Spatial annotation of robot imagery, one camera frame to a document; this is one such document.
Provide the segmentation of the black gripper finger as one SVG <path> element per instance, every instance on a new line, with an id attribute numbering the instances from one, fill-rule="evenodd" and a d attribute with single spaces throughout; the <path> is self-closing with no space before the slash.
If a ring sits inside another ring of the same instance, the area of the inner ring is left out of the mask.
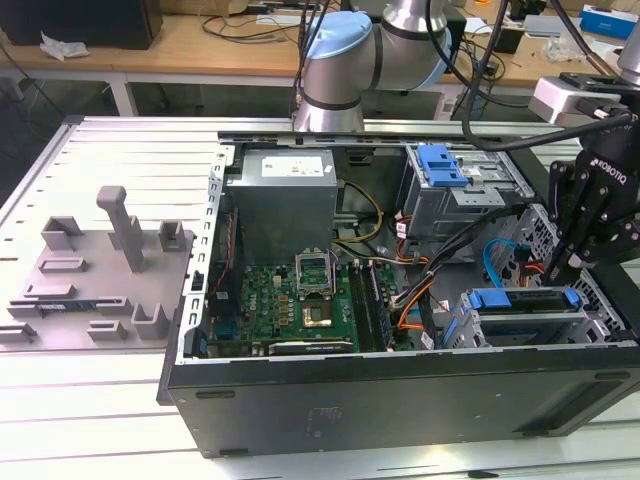
<path id="1" fill-rule="evenodd" d="M 623 263 L 639 257 L 638 194 L 596 189 L 578 197 L 567 228 L 573 268 L 599 262 Z"/>
<path id="2" fill-rule="evenodd" d="M 554 161 L 549 170 L 547 214 L 555 225 L 557 243 L 547 263 L 544 280 L 557 281 L 561 271 L 561 261 L 566 250 L 566 220 L 572 204 L 575 185 L 575 162 Z"/>

